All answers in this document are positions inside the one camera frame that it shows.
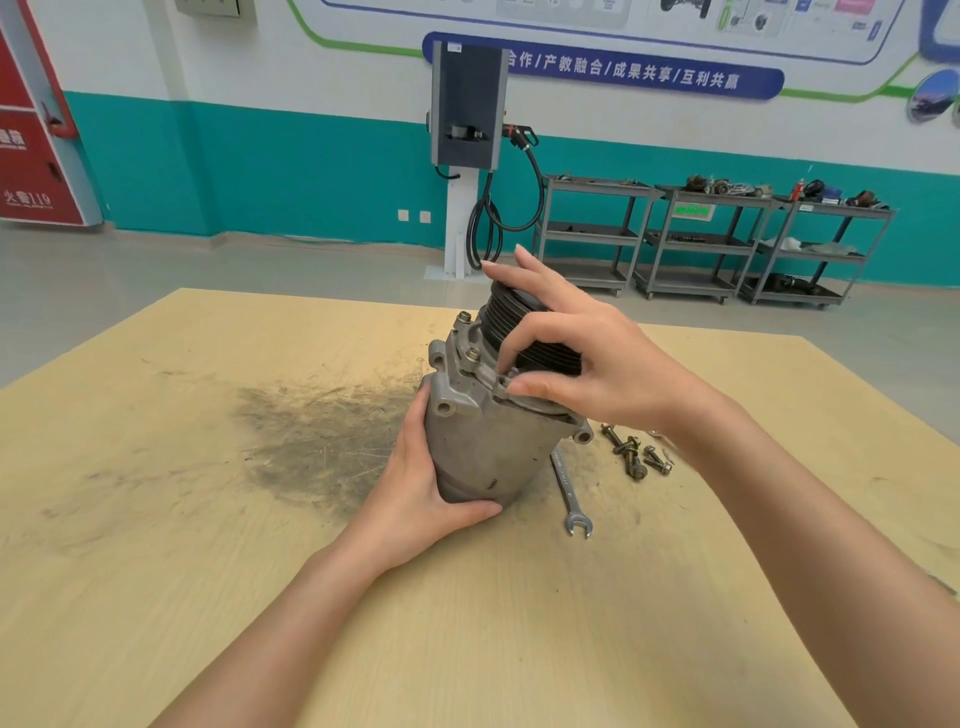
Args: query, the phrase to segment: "wall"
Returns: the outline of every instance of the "wall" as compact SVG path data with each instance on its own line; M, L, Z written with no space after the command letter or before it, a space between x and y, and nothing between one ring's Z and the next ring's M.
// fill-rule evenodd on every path
M284 0L256 0L255 25L190 18L172 0L31 6L118 227L443 245L421 58L324 48ZM930 69L914 61L898 81ZM956 225L936 211L960 199L960 130L946 118L910 125L904 107L879 95L705 102L527 77L511 78L507 99L509 118L540 133L545 171L870 187L902 212L865 278L960 285ZM535 188L522 155L502 158L495 199L510 222L529 216ZM611 204L570 199L559 212L599 217ZM400 207L415 222L399 223ZM432 224L416 222L419 210Z

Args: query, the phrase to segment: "gray floor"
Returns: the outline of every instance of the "gray floor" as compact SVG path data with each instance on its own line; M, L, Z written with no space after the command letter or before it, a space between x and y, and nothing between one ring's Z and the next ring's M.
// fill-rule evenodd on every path
M440 251L306 245L229 236L0 227L0 386L181 287L476 308L488 289L425 280ZM805 337L960 443L960 290L858 285L828 311L657 297L606 297L639 322Z

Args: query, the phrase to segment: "auto part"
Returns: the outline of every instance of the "auto part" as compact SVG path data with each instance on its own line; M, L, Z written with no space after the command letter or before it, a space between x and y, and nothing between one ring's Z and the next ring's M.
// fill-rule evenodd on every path
M531 311L547 308L529 294L495 282L476 319L457 314L445 341L430 343L430 403L424 425L440 494L449 502L490 499L508 505L550 461L564 437L593 439L587 420L549 400L507 393L530 371L580 374L580 354L563 344L534 342L506 375L496 372L500 344Z

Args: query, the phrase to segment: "finger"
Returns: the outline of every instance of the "finger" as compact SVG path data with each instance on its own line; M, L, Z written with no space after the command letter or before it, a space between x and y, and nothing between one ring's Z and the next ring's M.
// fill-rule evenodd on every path
M580 315L556 311L528 313L500 345L496 370L504 374L516 361L516 355L535 341L566 344L576 352L583 352L587 333L588 322Z
M592 303L590 296L545 266L525 248L516 246L514 257L519 268L485 261L483 271L490 279L535 296L554 311L575 313L585 310Z
M583 409L583 382L576 376L554 372L529 372L518 376L507 387L507 393L522 397L539 397L569 407L575 412Z
M493 518L503 510L503 506L492 500L473 500L469 503L451 503L447 505L447 533L468 528L480 521Z
M423 429L423 418L430 402L430 384L424 384L414 396L407 414L403 417L403 426L400 428L400 438L406 447L423 445L426 447L426 431Z

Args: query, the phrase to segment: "white pole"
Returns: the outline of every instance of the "white pole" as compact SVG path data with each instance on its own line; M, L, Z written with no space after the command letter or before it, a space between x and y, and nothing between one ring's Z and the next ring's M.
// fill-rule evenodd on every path
M469 273L467 263L467 222L477 202L480 170L450 167L450 175L460 175L446 184L446 240L444 272L463 280Z

